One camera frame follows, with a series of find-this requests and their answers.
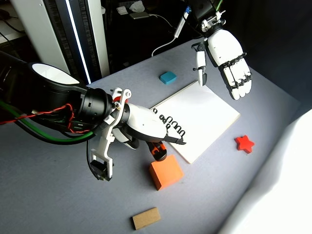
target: green cable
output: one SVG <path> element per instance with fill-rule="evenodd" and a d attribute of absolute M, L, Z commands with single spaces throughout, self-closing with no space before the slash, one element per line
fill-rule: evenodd
<path fill-rule="evenodd" d="M 5 110 L 7 110 L 8 112 L 10 112 L 14 117 L 18 118 L 20 117 L 20 115 L 12 110 L 9 105 L 5 104 L 3 101 L 0 100 L 0 106 L 2 108 L 4 108 Z M 36 132 L 37 134 L 41 135 L 42 137 L 45 137 L 49 140 L 53 140 L 53 141 L 58 141 L 58 142 L 75 142 L 77 140 L 81 140 L 81 139 L 85 139 L 89 136 L 91 136 L 93 134 L 92 131 L 84 134 L 84 135 L 81 135 L 81 136 L 78 136 L 78 137 L 75 137 L 75 138 L 70 138 L 70 139 L 60 139 L 60 138 L 55 138 L 53 136 L 50 136 L 48 134 L 46 134 L 45 132 L 43 132 L 41 129 L 37 128 L 36 126 L 32 125 L 30 122 L 24 120 L 24 119 L 20 119 L 20 121 L 23 122 L 23 124 L 25 124 L 27 127 L 29 127 L 31 130 L 33 130 L 34 132 Z"/>
<path fill-rule="evenodd" d="M 220 6 L 221 6 L 221 3 L 223 2 L 223 0 L 220 0 L 220 2 L 219 2 L 219 4 L 218 4 L 218 6 L 216 7 L 216 11 L 218 11 L 219 10 L 219 8 L 220 8 Z"/>

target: orange and black object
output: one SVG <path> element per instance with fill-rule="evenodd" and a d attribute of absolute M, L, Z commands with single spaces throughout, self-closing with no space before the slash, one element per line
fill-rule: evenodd
<path fill-rule="evenodd" d="M 160 142 L 146 142 L 150 152 L 156 161 L 163 161 L 167 157 L 167 149 L 165 145 Z"/>

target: orange block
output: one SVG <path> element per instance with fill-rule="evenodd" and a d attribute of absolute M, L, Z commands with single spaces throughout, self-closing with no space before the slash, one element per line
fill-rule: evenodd
<path fill-rule="evenodd" d="M 152 162 L 150 173 L 157 190 L 161 190 L 176 183 L 184 176 L 174 155 L 167 156 L 163 161 Z"/>

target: white board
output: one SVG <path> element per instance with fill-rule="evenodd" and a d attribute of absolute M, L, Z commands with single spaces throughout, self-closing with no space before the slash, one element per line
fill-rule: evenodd
<path fill-rule="evenodd" d="M 193 163 L 240 116 L 207 86 L 190 84 L 153 108 L 171 116 L 182 130 L 185 145 L 171 143 L 188 163 Z"/>

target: red star-shaped block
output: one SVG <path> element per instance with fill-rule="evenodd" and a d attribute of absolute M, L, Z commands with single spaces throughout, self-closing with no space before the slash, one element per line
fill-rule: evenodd
<path fill-rule="evenodd" d="M 248 136 L 245 135 L 243 137 L 237 137 L 235 138 L 235 141 L 237 143 L 238 150 L 243 150 L 248 154 L 253 151 L 252 147 L 254 146 L 254 143 L 248 139 Z"/>

